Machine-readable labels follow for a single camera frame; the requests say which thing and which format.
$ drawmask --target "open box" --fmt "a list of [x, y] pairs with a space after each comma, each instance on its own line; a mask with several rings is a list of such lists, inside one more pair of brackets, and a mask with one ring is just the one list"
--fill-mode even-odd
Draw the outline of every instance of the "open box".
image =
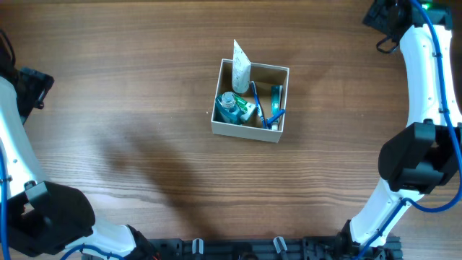
[[[215, 98], [225, 92], [232, 91], [231, 79], [232, 60], [222, 59]], [[286, 109], [287, 87], [289, 84], [289, 68], [252, 63], [250, 70], [250, 80], [256, 83], [257, 93], [265, 119], [272, 117], [271, 86], [282, 85], [282, 97], [279, 107], [280, 109]], [[251, 90], [241, 95], [241, 97], [247, 102], [255, 104], [255, 99]], [[241, 137], [267, 142], [278, 142], [281, 138], [282, 132], [284, 131], [285, 114], [279, 118], [278, 131], [263, 129], [263, 124], [257, 115], [257, 111], [255, 111], [249, 121], [242, 126], [234, 125], [231, 123], [222, 123], [221, 121], [218, 121], [217, 118], [219, 111], [215, 107], [215, 98], [214, 110], [212, 113], [212, 132], [214, 134], [222, 134], [231, 137]]]

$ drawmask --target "blue toothbrush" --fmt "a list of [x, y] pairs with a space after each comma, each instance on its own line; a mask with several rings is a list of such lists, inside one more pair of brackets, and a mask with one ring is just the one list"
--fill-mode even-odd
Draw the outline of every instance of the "blue toothbrush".
[[261, 109], [260, 100], [258, 99], [258, 95], [257, 95], [257, 86], [254, 81], [252, 81], [251, 84], [252, 84], [253, 97], [255, 98], [255, 106], [257, 107], [257, 114], [261, 119], [263, 128], [267, 129], [268, 127], [266, 126], [266, 120], [265, 120], [265, 117], [263, 116], [263, 110]]

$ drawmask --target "tabletop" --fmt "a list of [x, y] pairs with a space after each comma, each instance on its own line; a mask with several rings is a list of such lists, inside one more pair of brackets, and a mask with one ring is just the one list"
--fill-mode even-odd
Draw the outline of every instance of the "tabletop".
[[[53, 2], [0, 5], [17, 66], [55, 78], [27, 135], [52, 181], [147, 238], [335, 235], [377, 185], [380, 148], [406, 126], [402, 55], [378, 53], [383, 35], [362, 24], [372, 1]], [[450, 5], [460, 86], [462, 4]], [[252, 62], [290, 68], [278, 144], [212, 133], [233, 39]], [[458, 182], [422, 204], [448, 202]], [[405, 259], [460, 258], [461, 214], [410, 209], [392, 231]]]

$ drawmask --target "toothpaste tube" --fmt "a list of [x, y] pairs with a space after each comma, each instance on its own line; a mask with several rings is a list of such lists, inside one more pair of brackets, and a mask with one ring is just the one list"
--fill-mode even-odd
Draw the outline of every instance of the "toothpaste tube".
[[240, 120], [243, 124], [247, 123], [248, 119], [253, 115], [253, 112], [256, 109], [256, 105], [250, 102], [245, 101], [239, 95], [234, 94], [234, 99], [236, 100], [237, 106], [243, 112], [240, 116]]
[[[281, 105], [282, 86], [271, 87], [271, 113], [275, 116], [279, 112]], [[277, 131], [279, 128], [279, 118], [277, 118], [271, 125], [271, 130]]]
[[266, 120], [265, 120], [265, 117], [263, 115], [263, 110], [261, 110], [260, 100], [258, 99], [258, 95], [257, 95], [257, 85], [255, 84], [254, 81], [252, 81], [251, 86], [252, 86], [253, 97], [255, 98], [255, 105], [257, 107], [258, 117], [261, 119], [261, 123], [263, 124], [263, 128], [267, 129], [268, 127], [266, 126]]

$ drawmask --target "wooden surface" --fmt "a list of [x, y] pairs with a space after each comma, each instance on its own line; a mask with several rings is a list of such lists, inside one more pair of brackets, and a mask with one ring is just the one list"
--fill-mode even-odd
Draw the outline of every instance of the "wooden surface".
[[[335, 235], [361, 210], [381, 146], [406, 125], [404, 60], [375, 50], [383, 36], [361, 23], [371, 2], [4, 4], [0, 26], [18, 66], [56, 80], [25, 124], [39, 161], [98, 216], [148, 238], [299, 238]], [[290, 68], [278, 144], [212, 134], [233, 39], [251, 61]], [[449, 201], [458, 180], [423, 205]], [[410, 209], [393, 230], [405, 258], [459, 259], [461, 214]]]

